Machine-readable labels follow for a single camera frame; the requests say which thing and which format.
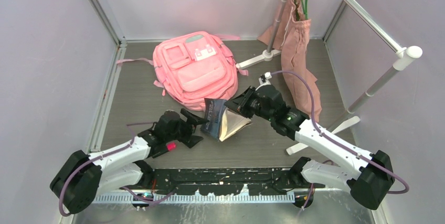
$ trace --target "wooden floor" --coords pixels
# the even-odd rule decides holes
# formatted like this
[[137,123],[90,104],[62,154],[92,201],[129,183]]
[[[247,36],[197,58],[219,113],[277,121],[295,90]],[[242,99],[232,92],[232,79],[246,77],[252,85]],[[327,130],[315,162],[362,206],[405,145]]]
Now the wooden floor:
[[[128,44],[126,59],[149,58],[158,43]],[[266,46],[255,40],[225,41],[225,44],[235,55],[235,60],[241,62],[261,54]],[[322,112],[320,124],[328,126],[343,112],[343,104],[338,91],[334,73],[327,56],[326,48],[321,40],[311,40],[307,54],[308,69],[318,78],[317,85],[321,93]],[[268,71],[281,69],[280,57],[270,62],[262,62],[250,67],[249,76],[239,76],[237,95],[249,86],[258,86],[258,77]],[[119,82],[114,95],[109,115],[102,150],[128,141],[131,138],[126,124],[135,122],[151,122],[164,113],[165,110],[180,111],[182,106],[168,94],[162,96],[162,89],[153,85],[156,75],[152,66],[146,62],[125,63],[119,76]],[[282,76],[271,79],[275,87],[281,91],[287,104],[293,105],[288,87]],[[317,161],[326,158],[311,148],[289,156],[285,149],[296,142],[278,135],[268,121],[253,118],[253,125],[243,129],[224,142],[204,136],[204,140],[192,149],[179,143],[170,153],[156,159],[146,161],[154,168],[216,168],[216,167],[290,167],[300,156],[310,157]],[[137,126],[140,132],[148,126]],[[353,143],[349,130],[339,133],[339,136]]]

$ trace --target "white tab on backpack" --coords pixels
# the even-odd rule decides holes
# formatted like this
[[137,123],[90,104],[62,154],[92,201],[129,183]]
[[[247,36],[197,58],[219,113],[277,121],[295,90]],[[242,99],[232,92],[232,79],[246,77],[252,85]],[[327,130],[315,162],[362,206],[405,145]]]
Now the white tab on backpack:
[[199,50],[198,48],[195,49],[196,61],[204,60],[205,58],[208,58],[215,54],[216,54],[216,50],[209,44],[207,44],[206,48],[204,48],[203,50]]

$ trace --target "white end cap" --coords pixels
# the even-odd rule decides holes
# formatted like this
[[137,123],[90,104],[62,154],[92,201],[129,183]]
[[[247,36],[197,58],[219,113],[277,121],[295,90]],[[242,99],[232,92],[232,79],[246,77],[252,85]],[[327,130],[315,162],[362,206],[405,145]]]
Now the white end cap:
[[264,61],[271,61],[272,58],[273,58],[273,53],[272,52],[267,52],[267,50],[264,50],[262,55],[264,57]]
[[393,67],[399,71],[404,70],[415,59],[420,58],[423,54],[423,50],[418,46],[411,46],[405,49],[402,53],[402,57],[393,64]]
[[264,73],[264,77],[269,80],[270,78],[272,78],[272,75],[270,74],[270,72]]

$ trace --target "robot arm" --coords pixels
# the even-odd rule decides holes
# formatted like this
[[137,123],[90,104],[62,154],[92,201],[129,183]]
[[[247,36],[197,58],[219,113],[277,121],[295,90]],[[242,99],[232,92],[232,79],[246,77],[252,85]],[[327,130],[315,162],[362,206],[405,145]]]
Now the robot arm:
[[[361,205],[377,209],[393,185],[394,178],[322,136],[307,114],[286,105],[281,93],[270,84],[270,77],[270,74],[262,75],[258,88],[249,87],[225,105],[244,117],[256,115],[270,121],[272,128],[280,135],[314,148],[339,165],[320,164],[310,158],[301,157],[290,170],[297,185],[308,187],[311,183],[318,183],[338,188],[350,193]],[[355,150],[359,155],[392,172],[390,158],[384,152],[373,154],[344,141],[320,125],[315,125],[337,143]]]
[[123,186],[135,185],[147,187],[152,181],[153,169],[143,161],[156,158],[176,147],[173,140],[184,143],[192,148],[203,138],[194,136],[196,126],[207,120],[181,110],[187,120],[181,119],[178,113],[166,111],[158,122],[141,133],[133,140],[102,152],[85,154],[74,152],[65,162],[59,173],[52,180],[50,189],[57,197],[61,197],[62,188],[68,183],[64,193],[63,204],[71,214],[77,214],[87,208],[94,198]]

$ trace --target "open book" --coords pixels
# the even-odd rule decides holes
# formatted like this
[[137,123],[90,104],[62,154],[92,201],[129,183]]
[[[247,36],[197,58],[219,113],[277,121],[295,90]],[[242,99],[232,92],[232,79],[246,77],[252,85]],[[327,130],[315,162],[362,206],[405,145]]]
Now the open book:
[[251,124],[249,118],[245,118],[231,112],[224,103],[224,99],[205,99],[206,114],[204,118],[209,122],[201,125],[201,131],[211,135],[221,142],[231,137],[245,126]]

